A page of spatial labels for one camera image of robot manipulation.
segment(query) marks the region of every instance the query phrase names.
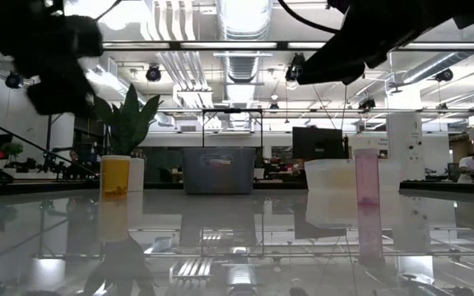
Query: spotlight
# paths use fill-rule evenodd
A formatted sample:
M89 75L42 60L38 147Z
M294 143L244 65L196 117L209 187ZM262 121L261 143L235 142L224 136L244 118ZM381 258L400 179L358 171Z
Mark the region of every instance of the spotlight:
M301 73L301 68L304 64L304 55L302 53L296 53L294 58L292 58L292 62L290 66L288 66L288 71L286 71L285 79L286 79L286 86L290 87L291 90L297 87L297 77Z
M451 69L443 70L442 72L436 74L434 79L438 82L451 81L453 79L453 71L451 71Z
M368 98L363 102L360 102L360 106L358 109L372 109L376 107L376 102L374 102L373 98Z
M160 70L158 69L158 64L151 64L149 65L149 70L146 73L146 79L150 82L158 82L162 75L160 74Z
M5 86L14 90L20 89L23 87L23 78L16 72L10 71L10 74L8 74L5 80Z

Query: gray bin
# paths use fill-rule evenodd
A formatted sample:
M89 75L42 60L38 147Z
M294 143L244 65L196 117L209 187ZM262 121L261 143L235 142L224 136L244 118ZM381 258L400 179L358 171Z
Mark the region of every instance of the gray bin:
M187 194L250 194L253 148L184 148L184 191Z

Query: white wall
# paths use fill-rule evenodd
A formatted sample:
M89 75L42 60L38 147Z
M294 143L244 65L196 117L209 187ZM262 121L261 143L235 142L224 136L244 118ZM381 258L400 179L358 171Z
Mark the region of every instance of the white wall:
M0 126L44 147L47 120L46 116L40 116L35 112L25 96L25 91L10 90L0 79ZM23 148L24 152L20 155L19 161L27 157L43 159L43 153L33 146L24 144Z

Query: yellow cup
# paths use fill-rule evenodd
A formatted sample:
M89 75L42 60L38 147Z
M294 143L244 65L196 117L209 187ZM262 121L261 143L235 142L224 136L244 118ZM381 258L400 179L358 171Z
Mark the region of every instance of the yellow cup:
M128 198L130 162L130 156L102 156L100 174L102 200L121 201Z

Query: reflective table surface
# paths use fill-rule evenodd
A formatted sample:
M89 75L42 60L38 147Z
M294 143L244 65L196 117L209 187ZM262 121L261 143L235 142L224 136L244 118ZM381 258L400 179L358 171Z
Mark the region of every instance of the reflective table surface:
M450 194L0 197L0 295L473 295L474 202Z

